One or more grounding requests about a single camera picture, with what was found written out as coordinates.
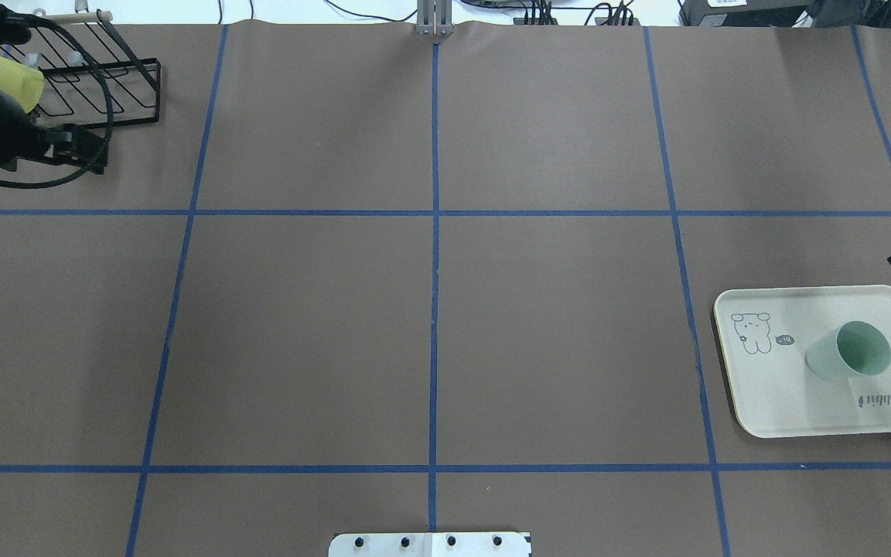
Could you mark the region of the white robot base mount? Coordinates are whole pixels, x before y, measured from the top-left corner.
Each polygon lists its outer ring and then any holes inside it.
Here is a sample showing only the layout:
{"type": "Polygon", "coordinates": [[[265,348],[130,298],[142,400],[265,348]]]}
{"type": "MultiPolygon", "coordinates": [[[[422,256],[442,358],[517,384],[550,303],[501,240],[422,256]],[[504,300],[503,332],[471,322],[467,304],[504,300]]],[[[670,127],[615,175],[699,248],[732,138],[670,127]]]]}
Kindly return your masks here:
{"type": "Polygon", "coordinates": [[[531,535],[516,531],[343,533],[329,556],[531,556],[531,535]]]}

